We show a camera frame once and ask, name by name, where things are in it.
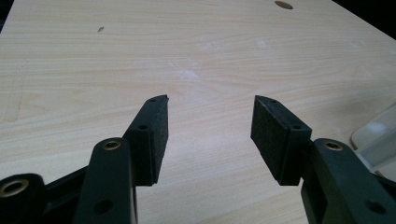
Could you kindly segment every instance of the mounting hole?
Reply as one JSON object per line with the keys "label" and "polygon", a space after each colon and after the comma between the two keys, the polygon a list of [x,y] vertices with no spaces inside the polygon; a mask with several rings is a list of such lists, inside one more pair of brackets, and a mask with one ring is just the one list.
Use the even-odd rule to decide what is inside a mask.
{"label": "mounting hole", "polygon": [[376,201],[373,200],[368,200],[365,202],[366,207],[370,209],[372,212],[378,213],[378,214],[386,214],[387,209],[384,208],[380,203],[377,203]]}
{"label": "mounting hole", "polygon": [[325,142],[324,146],[328,149],[335,150],[335,151],[341,151],[343,149],[342,146],[340,146],[334,142]]}
{"label": "mounting hole", "polygon": [[6,183],[0,188],[0,197],[6,198],[21,193],[29,186],[27,179],[16,179]]}
{"label": "mounting hole", "polygon": [[119,148],[120,146],[121,146],[121,142],[119,142],[119,141],[109,141],[103,145],[103,149],[104,150],[114,150],[116,148]]}
{"label": "mounting hole", "polygon": [[146,125],[140,125],[139,126],[139,129],[140,130],[146,130],[148,128],[148,126],[146,126]]}
{"label": "mounting hole", "polygon": [[103,200],[95,205],[93,212],[97,215],[102,215],[111,210],[113,207],[113,202],[110,200]]}
{"label": "mounting hole", "polygon": [[290,9],[290,10],[292,10],[292,9],[293,9],[293,7],[291,6],[291,4],[289,4],[289,3],[286,3],[286,2],[282,2],[282,1],[275,1],[275,4],[276,4],[277,6],[279,6],[279,7],[283,7],[283,8],[285,8],[285,9]]}

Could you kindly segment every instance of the light wood grain surface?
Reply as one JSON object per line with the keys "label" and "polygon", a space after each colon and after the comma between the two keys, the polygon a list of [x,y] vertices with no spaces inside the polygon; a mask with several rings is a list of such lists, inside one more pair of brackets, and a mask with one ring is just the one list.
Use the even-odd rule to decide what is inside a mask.
{"label": "light wood grain surface", "polygon": [[0,34],[0,179],[87,165],[168,94],[141,223],[306,223],[249,138],[254,95],[348,143],[396,101],[396,44],[330,0],[16,0]]}

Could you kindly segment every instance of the black plastic arm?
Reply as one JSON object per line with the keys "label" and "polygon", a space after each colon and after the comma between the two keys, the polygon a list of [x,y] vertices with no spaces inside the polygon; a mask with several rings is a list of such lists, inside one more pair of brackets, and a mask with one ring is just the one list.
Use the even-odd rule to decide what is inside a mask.
{"label": "black plastic arm", "polygon": [[310,140],[311,129],[280,102],[256,96],[251,138],[279,185],[304,179],[310,223],[396,223],[396,190],[375,178],[345,144]]}
{"label": "black plastic arm", "polygon": [[148,99],[122,138],[47,186],[40,175],[0,181],[0,223],[137,223],[135,186],[158,182],[168,140],[168,98]]}

